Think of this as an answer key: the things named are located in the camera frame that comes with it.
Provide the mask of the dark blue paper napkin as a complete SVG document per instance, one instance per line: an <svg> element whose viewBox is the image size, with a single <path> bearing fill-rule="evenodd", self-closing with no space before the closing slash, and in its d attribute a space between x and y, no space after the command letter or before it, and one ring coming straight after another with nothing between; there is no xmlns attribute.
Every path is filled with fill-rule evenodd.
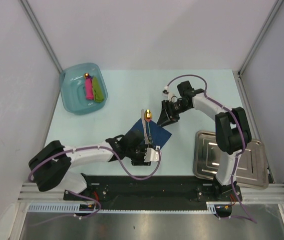
<svg viewBox="0 0 284 240"><path fill-rule="evenodd" d="M150 127L150 133L151 133L151 137L152 137L152 141L153 141L153 146L160 146L160 149L163 149L163 147L165 146L165 144L168 142L168 140L170 139L170 137L172 136L172 133L170 133L169 131L165 130L163 127L158 126L154 121L151 121L150 123L146 122L146 131L147 134L149 134L149 129L148 127ZM135 122L135 124L127 131L139 131L141 133L144 133L144 128L142 125L142 120L139 119L137 122Z"/></svg>

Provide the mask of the ornate silver table knife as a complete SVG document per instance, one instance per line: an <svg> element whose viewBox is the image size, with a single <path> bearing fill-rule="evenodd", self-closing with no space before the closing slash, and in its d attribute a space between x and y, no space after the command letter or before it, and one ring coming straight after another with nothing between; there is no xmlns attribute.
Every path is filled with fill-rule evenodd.
<svg viewBox="0 0 284 240"><path fill-rule="evenodd" d="M149 138L148 138L148 134L146 130L146 121L145 121L144 113L145 113L144 109L141 109L141 123L142 123L143 133L144 133L144 141L145 141L145 144L148 145Z"/></svg>

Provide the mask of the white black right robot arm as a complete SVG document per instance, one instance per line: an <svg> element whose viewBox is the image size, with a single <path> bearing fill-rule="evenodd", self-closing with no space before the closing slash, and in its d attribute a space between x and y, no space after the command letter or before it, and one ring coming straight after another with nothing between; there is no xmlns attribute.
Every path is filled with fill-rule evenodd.
<svg viewBox="0 0 284 240"><path fill-rule="evenodd" d="M180 114L195 109L203 112L215 122L215 139L223 152L219 167L213 178L208 195L218 201L235 194L236 171L239 158L251 142L251 132L245 110L242 107L229 109L209 97L206 89L194 89L189 81L181 82L177 89L180 97L173 101L174 94L165 86L166 100L161 102L161 113L157 125L164 127L179 121Z"/></svg>

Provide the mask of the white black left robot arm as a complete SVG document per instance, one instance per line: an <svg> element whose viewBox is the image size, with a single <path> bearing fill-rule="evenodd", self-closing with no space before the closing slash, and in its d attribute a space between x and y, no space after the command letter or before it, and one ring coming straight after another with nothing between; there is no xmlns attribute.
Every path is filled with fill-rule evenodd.
<svg viewBox="0 0 284 240"><path fill-rule="evenodd" d="M41 192L59 188L70 190L86 200L92 194L92 187L86 183L83 175L70 170L90 163L120 162L124 158L129 158L134 166L158 162L159 153L144 140L143 132L131 130L125 135L82 147L68 147L58 140L52 141L29 161L30 179Z"/></svg>

